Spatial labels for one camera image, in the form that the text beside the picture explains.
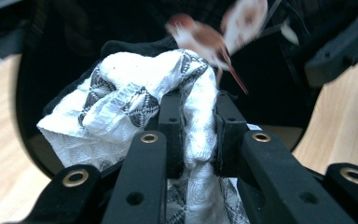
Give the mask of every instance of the white and black fabric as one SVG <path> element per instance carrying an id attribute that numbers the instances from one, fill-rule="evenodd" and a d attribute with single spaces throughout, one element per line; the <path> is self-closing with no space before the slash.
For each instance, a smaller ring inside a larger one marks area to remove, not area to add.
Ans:
<path id="1" fill-rule="evenodd" d="M 176 89 L 186 166 L 181 178 L 169 180 L 167 223 L 246 223 L 231 181 L 216 176 L 211 165 L 217 146 L 214 72 L 190 50 L 106 56 L 37 127 L 65 167 L 103 170 L 125 158 L 133 136 L 158 113 L 162 96 Z"/>

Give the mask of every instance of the grey pattern on cloth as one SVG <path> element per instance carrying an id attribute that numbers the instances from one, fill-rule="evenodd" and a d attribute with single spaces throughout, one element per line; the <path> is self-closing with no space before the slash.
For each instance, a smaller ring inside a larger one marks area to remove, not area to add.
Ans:
<path id="1" fill-rule="evenodd" d="M 181 94 L 186 166 L 179 179 L 168 180 L 167 223 L 247 223 L 231 181 L 213 173 L 218 91 L 212 67 L 193 51 L 109 55 L 37 127 L 65 167 L 92 164 L 103 170 L 125 158 L 133 136 L 175 89 Z"/>

